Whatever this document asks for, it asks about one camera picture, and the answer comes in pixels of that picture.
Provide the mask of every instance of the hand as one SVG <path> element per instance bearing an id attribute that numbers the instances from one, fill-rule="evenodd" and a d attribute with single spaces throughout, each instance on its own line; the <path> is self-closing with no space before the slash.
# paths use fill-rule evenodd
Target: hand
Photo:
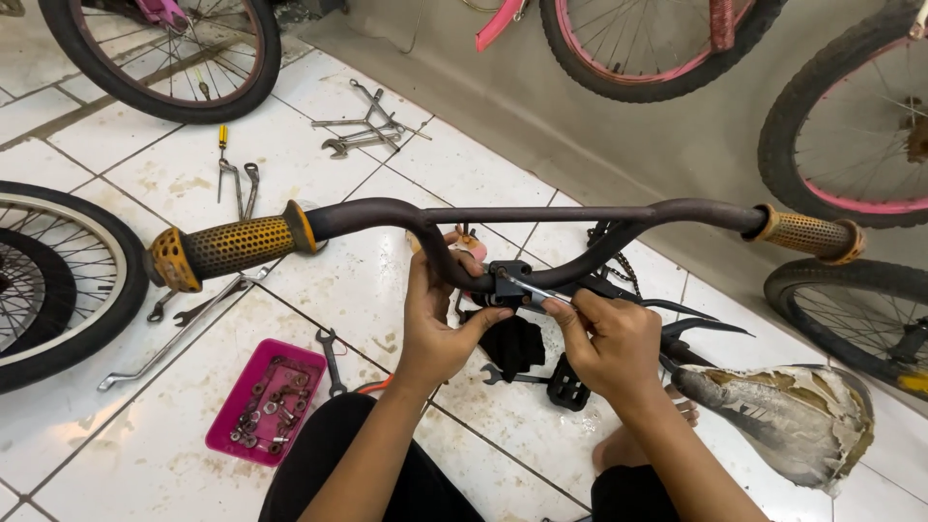
<path id="1" fill-rule="evenodd" d="M 642 392 L 661 390 L 657 375 L 660 315 L 589 290 L 578 291 L 571 302 L 579 313 L 557 299 L 545 299 L 541 306 L 561 326 L 567 359 L 586 387 L 614 407 L 614 401 L 622 403 Z"/>
<path id="2" fill-rule="evenodd" d="M 454 244 L 459 237 L 457 232 L 449 232 L 445 234 L 445 243 Z M 483 267 L 472 255 L 458 250 L 451 251 L 451 255 L 473 277 L 483 275 Z M 403 353 L 391 385 L 409 386 L 428 396 L 439 384 L 460 372 L 483 333 L 512 316 L 509 308 L 487 307 L 455 330 L 447 325 L 448 297 L 453 290 L 429 267 L 425 252 L 412 256 L 403 321 Z"/>

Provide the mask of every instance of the bicycle seat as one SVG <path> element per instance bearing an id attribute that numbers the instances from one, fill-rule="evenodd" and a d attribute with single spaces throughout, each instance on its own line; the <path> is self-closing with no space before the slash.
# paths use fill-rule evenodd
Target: bicycle seat
<path id="1" fill-rule="evenodd" d="M 870 391 L 843 370 L 797 364 L 736 372 L 685 365 L 671 381 L 735 426 L 777 473 L 832 497 L 873 442 Z"/>

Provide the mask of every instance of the perforated grip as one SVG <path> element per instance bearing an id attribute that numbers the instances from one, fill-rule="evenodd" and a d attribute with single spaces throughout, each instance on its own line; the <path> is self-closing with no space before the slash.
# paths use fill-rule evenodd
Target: perforated grip
<path id="1" fill-rule="evenodd" d="M 169 228 L 151 244 L 149 278 L 180 292 L 202 282 L 269 263 L 291 252 L 315 252 L 316 242 L 296 202 L 283 215 L 259 217 L 184 234 Z"/>
<path id="2" fill-rule="evenodd" d="M 783 248 L 814 255 L 829 265 L 843 265 L 857 259 L 866 247 L 863 231 L 853 221 L 822 221 L 801 214 L 781 214 L 770 205 L 755 208 L 767 213 L 767 223 L 755 234 L 744 234 L 745 241 L 769 241 Z"/>

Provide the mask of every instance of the bicycle handlebar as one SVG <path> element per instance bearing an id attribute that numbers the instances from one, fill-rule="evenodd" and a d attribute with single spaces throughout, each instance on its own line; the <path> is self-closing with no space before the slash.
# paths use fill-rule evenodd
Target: bicycle handlebar
<path id="1" fill-rule="evenodd" d="M 468 275 L 448 252 L 438 225 L 600 220 L 618 224 L 573 261 L 534 271 L 521 279 L 542 289 L 577 281 L 601 267 L 645 230 L 677 221 L 726 228 L 739 232 L 746 241 L 770 241 L 830 264 L 856 259 L 865 242 L 862 231 L 851 221 L 830 223 L 805 215 L 780 214 L 770 205 L 743 208 L 710 200 L 678 199 L 643 207 L 419 209 L 401 200 L 368 198 L 306 212 L 289 201 L 283 215 L 192 234 L 169 228 L 151 244 L 145 267 L 158 286 L 199 292 L 205 280 L 256 267 L 292 252 L 314 253 L 319 241 L 365 228 L 394 226 L 416 236 L 432 268 L 446 282 L 462 290 L 491 294 L 496 284 L 494 277 Z"/>

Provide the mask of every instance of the pink plastic tray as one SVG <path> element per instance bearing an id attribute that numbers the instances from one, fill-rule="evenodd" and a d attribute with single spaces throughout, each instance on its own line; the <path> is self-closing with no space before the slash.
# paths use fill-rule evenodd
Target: pink plastic tray
<path id="1" fill-rule="evenodd" d="M 248 360 L 245 369 L 232 386 L 232 391 L 229 392 L 226 402 L 216 415 L 210 431 L 206 432 L 206 447 L 261 465 L 274 467 L 280 464 L 290 451 L 290 444 L 296 439 L 296 435 L 303 426 L 309 405 L 313 401 L 313 396 L 316 394 L 316 389 L 325 371 L 325 357 L 274 339 L 264 339 L 251 354 L 251 359 Z M 267 447 L 277 435 L 277 423 L 280 422 L 280 418 L 277 413 L 264 413 L 264 405 L 271 393 L 289 383 L 290 379 L 298 374 L 308 377 L 303 387 L 309 391 L 309 396 L 305 399 L 306 411 L 294 410 L 299 397 L 284 396 L 284 406 L 288 411 L 297 413 L 299 421 L 287 434 L 290 441 L 283 443 L 280 453 L 272 454 L 267 451 Z M 264 392 L 260 396 L 251 392 L 254 385 L 258 383 L 264 384 Z M 239 416 L 245 413 L 249 404 L 253 405 L 254 401 L 257 401 L 256 411 L 261 413 L 261 418 L 257 420 L 257 427 L 252 433 L 258 437 L 258 444 L 253 448 L 246 448 L 243 444 L 234 442 L 229 435 L 238 425 Z"/>

